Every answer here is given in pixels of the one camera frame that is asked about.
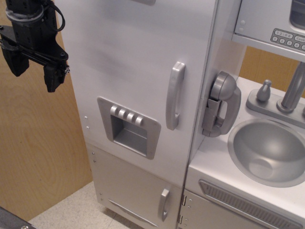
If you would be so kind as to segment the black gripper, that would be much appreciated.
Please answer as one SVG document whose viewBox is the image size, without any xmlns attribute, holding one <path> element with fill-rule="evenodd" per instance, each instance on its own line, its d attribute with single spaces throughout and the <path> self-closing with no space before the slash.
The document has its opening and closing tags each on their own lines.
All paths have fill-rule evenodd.
<svg viewBox="0 0 305 229">
<path fill-rule="evenodd" d="M 11 26 L 0 27 L 1 49 L 11 72 L 21 76 L 29 68 L 29 60 L 43 65 L 47 91 L 53 93 L 64 83 L 68 73 L 68 54 L 56 42 L 57 26 L 54 4 L 8 4 L 5 10 Z"/>
</svg>

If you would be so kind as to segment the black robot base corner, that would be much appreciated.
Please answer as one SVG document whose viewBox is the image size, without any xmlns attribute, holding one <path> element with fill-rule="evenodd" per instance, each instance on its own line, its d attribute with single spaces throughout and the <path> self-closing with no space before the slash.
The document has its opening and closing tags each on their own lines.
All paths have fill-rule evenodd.
<svg viewBox="0 0 305 229">
<path fill-rule="evenodd" d="M 0 228 L 1 229 L 35 229 L 32 224 L 10 213 L 4 208 L 0 208 Z"/>
</svg>

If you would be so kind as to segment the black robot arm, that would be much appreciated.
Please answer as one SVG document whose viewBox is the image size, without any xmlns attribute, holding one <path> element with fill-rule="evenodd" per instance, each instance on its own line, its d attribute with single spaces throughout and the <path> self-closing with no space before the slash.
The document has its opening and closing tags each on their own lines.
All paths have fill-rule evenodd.
<svg viewBox="0 0 305 229">
<path fill-rule="evenodd" d="M 21 76 L 29 61 L 43 66 L 44 81 L 49 93 L 64 83 L 69 72 L 68 54 L 57 43 L 59 8 L 51 0 L 8 0 L 6 16 L 11 26 L 0 27 L 0 46 L 4 59 L 15 76 Z"/>
</svg>

